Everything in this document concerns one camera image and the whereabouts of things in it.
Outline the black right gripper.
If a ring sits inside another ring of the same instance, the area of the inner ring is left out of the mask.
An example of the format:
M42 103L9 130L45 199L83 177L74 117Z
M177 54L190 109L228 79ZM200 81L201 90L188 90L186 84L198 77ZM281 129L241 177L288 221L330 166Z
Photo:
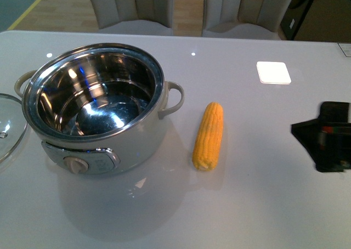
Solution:
M350 103L325 101L317 118L291 125L292 135L305 148L318 172L350 169Z

